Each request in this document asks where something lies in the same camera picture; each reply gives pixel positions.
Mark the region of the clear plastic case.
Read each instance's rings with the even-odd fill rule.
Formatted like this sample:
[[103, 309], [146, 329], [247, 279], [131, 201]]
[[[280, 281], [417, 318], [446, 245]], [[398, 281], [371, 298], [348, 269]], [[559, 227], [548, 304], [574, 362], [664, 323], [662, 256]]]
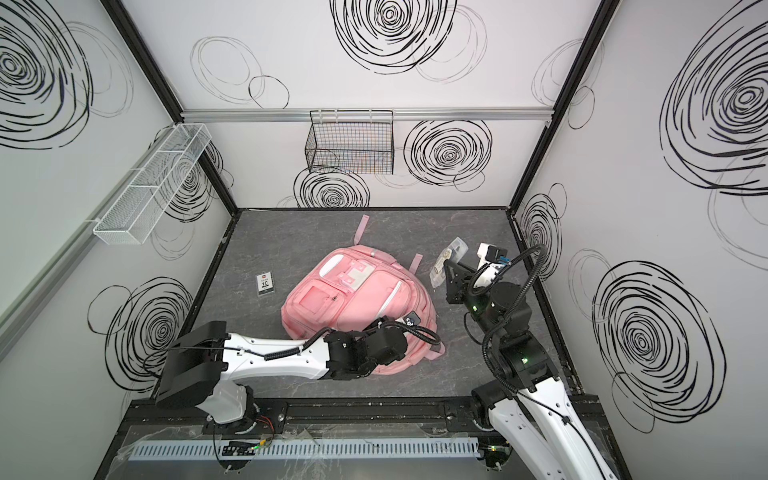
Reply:
[[446, 280], [445, 265], [448, 261], [460, 261], [468, 251], [468, 245], [460, 237], [456, 237], [441, 251], [437, 260], [430, 269], [429, 278], [431, 286], [436, 289]]

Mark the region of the pink student backpack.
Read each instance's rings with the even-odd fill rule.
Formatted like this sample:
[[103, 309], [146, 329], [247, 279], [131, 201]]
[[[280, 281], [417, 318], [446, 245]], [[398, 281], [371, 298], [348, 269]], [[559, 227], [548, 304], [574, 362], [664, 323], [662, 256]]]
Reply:
[[374, 321], [413, 313], [431, 340], [408, 340], [405, 360], [380, 366], [372, 374], [394, 375], [422, 360], [435, 360], [446, 347], [437, 335], [437, 313], [426, 287], [415, 276], [421, 257], [405, 268], [390, 254], [359, 243], [364, 216], [354, 244], [329, 253], [290, 292], [281, 307], [282, 325], [295, 340], [308, 339], [324, 327], [361, 331]]

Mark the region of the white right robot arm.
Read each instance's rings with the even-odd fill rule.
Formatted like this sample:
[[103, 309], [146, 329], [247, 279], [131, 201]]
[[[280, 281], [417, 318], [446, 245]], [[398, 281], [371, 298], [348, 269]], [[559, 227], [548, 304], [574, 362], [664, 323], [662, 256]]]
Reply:
[[448, 260], [446, 299], [480, 327], [481, 354], [494, 380], [472, 393], [480, 422], [511, 445], [537, 479], [615, 479], [579, 417], [557, 368], [531, 332], [527, 289], [504, 267]]

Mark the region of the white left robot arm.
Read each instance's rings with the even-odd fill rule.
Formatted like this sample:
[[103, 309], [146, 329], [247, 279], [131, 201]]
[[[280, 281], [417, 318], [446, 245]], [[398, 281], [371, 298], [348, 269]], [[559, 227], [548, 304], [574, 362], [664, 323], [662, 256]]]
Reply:
[[404, 361], [411, 338], [433, 338], [413, 313], [378, 319], [361, 331], [324, 327], [305, 340], [248, 337], [213, 321], [168, 348], [155, 404], [164, 410], [197, 408], [219, 425], [236, 423], [255, 411], [245, 380], [365, 378], [380, 366]]

